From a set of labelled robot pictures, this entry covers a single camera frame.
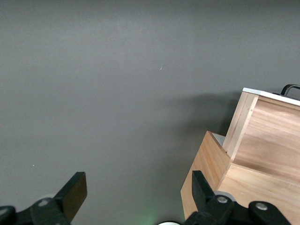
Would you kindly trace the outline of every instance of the dark gray backdrop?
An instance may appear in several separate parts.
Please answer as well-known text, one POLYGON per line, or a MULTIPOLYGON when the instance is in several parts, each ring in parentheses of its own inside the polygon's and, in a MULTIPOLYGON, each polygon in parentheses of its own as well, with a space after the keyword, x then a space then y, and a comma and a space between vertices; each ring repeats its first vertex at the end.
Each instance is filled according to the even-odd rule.
POLYGON ((300 83, 299 1, 1 1, 0 204, 87 173, 74 225, 183 220, 206 130, 300 83))

